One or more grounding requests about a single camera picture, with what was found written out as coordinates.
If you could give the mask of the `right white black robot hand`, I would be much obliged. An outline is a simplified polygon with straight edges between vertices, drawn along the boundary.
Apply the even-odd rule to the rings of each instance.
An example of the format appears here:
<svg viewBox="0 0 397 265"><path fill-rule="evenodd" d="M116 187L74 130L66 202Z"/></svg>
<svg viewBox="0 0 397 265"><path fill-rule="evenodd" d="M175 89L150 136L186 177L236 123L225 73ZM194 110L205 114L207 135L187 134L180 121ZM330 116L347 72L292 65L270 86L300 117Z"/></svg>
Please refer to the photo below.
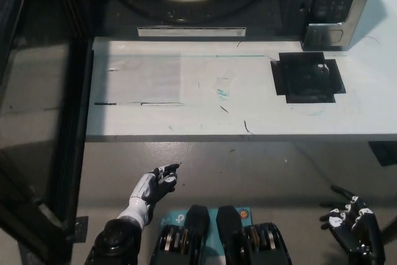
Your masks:
<svg viewBox="0 0 397 265"><path fill-rule="evenodd" d="M329 212L319 218L322 230L329 230L345 252L351 256L368 258L385 257L381 231L377 218L364 200L339 186L331 190L345 198L346 202L320 204Z"/></svg>

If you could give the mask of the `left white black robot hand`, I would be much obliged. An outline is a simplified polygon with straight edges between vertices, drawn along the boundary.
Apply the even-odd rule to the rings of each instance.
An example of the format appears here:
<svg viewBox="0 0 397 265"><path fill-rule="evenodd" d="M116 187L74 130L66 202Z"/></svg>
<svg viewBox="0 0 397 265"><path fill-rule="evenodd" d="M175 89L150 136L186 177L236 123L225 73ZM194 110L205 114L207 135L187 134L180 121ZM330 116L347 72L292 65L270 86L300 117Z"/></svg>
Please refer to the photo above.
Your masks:
<svg viewBox="0 0 397 265"><path fill-rule="evenodd" d="M177 170L180 164L160 166L144 174L135 186L131 198L138 198L145 202L149 209L175 191L177 184Z"/></svg>

